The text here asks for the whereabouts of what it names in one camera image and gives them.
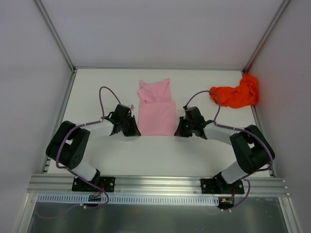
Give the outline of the pink t shirt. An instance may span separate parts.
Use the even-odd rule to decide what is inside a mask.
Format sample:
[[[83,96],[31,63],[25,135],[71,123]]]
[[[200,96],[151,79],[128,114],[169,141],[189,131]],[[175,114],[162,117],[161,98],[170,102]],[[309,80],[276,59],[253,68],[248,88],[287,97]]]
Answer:
[[[174,136],[176,103],[170,84],[170,79],[157,83],[140,81],[138,129],[142,136]]]

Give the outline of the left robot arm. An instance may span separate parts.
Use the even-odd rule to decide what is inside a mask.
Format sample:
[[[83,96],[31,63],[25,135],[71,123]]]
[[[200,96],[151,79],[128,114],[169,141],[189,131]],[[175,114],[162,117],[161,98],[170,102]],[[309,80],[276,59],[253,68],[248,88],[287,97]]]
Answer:
[[[46,148],[46,155],[59,169],[66,169],[83,181],[90,191],[98,189],[100,172],[84,161],[89,140],[110,137],[118,133],[126,137],[141,136],[132,107],[118,104],[113,112],[98,121],[76,125],[64,121]]]

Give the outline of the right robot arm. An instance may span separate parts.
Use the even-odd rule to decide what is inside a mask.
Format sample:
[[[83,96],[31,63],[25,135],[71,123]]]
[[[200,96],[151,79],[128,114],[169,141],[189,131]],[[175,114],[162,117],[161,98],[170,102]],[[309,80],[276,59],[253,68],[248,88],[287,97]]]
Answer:
[[[263,171],[263,166],[271,166],[275,153],[259,128],[249,125],[246,128],[234,128],[205,120],[197,107],[184,106],[185,116],[179,118],[175,136],[215,140],[233,148],[236,161],[211,179],[201,180],[202,193],[232,194],[242,188],[242,179]]]

